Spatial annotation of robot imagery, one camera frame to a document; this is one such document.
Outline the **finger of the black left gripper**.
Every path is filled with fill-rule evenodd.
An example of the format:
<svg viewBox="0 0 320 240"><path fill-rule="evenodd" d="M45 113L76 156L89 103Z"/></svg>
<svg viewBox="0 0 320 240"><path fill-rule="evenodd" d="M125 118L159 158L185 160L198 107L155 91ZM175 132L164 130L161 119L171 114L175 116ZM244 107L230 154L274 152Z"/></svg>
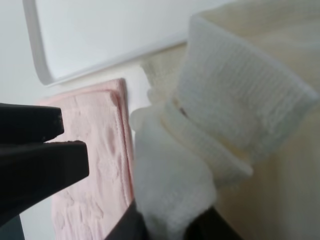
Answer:
<svg viewBox="0 0 320 240"><path fill-rule="evenodd" d="M0 104L1 142L47 142L63 133L58 107Z"/></svg>
<svg viewBox="0 0 320 240"><path fill-rule="evenodd" d="M84 142L25 144L0 149L0 216L13 218L89 175Z"/></svg>

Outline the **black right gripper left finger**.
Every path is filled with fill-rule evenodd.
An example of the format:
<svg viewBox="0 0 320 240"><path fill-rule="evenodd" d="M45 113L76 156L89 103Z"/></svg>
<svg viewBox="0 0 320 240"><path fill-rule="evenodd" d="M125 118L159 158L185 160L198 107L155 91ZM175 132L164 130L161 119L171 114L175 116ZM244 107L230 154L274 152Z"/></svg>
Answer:
<svg viewBox="0 0 320 240"><path fill-rule="evenodd" d="M105 240L149 240L149 234L143 219L138 212L136 201L133 200L111 230Z"/></svg>

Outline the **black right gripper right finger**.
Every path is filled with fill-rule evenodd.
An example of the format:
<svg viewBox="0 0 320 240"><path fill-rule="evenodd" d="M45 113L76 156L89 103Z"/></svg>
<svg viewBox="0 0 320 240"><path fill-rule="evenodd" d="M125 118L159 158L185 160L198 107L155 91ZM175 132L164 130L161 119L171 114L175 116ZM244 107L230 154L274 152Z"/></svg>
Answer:
<svg viewBox="0 0 320 240"><path fill-rule="evenodd" d="M214 207L200 214L186 229L187 240L243 240Z"/></svg>

